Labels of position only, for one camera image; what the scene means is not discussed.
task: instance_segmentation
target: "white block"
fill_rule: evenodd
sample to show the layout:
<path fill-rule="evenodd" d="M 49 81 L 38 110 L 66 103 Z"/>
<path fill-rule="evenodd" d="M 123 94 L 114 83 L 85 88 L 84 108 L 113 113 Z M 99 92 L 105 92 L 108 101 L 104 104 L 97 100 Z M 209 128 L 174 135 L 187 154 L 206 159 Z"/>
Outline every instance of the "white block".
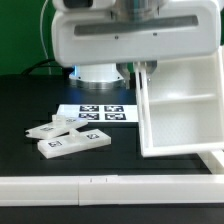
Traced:
<path fill-rule="evenodd" d="M 87 119 L 53 115 L 52 123 L 45 124 L 30 130 L 27 137 L 38 139 L 51 139 L 69 132 L 71 128 L 78 129 L 88 124 Z"/>
<path fill-rule="evenodd" d="M 70 135 L 39 141 L 38 149 L 49 159 L 109 144 L 111 138 L 98 129 L 82 133 L 71 130 Z"/>

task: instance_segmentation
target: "white plastic piece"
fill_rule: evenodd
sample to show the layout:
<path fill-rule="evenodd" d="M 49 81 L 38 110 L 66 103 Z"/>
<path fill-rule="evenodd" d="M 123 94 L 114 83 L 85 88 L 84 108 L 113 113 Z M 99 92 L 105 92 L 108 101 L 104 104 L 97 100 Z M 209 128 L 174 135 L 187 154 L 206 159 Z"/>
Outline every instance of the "white plastic piece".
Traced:
<path fill-rule="evenodd" d="M 223 175 L 119 176 L 79 184 L 80 205 L 219 203 Z"/>
<path fill-rule="evenodd" d="M 49 159 L 109 144 L 111 138 L 98 129 L 82 133 L 71 129 L 70 135 L 39 141 L 38 149 Z"/>
<path fill-rule="evenodd" d="M 79 177 L 0 178 L 0 206 L 79 204 Z"/>
<path fill-rule="evenodd" d="M 27 130 L 29 134 L 26 136 L 29 138 L 51 139 L 69 132 L 71 128 L 77 129 L 87 124 L 87 119 L 53 115 L 52 123 Z"/>
<path fill-rule="evenodd" d="M 224 149 L 221 47 L 207 57 L 160 61 L 150 80 L 144 65 L 135 72 L 144 157 Z"/>
<path fill-rule="evenodd" d="M 0 206 L 223 203 L 224 175 L 0 178 Z"/>

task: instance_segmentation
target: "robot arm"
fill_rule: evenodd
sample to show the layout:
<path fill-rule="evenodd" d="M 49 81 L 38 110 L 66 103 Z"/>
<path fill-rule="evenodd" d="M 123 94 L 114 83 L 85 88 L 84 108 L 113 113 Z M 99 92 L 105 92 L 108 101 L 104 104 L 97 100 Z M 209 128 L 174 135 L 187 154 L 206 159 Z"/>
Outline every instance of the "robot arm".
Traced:
<path fill-rule="evenodd" d="M 112 0 L 102 1 L 104 8 L 94 0 L 92 8 L 64 12 L 60 8 L 64 1 L 54 0 L 57 7 L 62 5 L 52 25 L 53 48 L 64 67 L 208 55 L 220 45 L 220 8 L 215 0 L 162 1 L 159 12 L 151 5 L 154 8 L 146 14 L 128 10 L 129 17 L 123 5 L 119 10 Z M 143 15 L 151 19 L 133 22 L 144 20 Z"/>

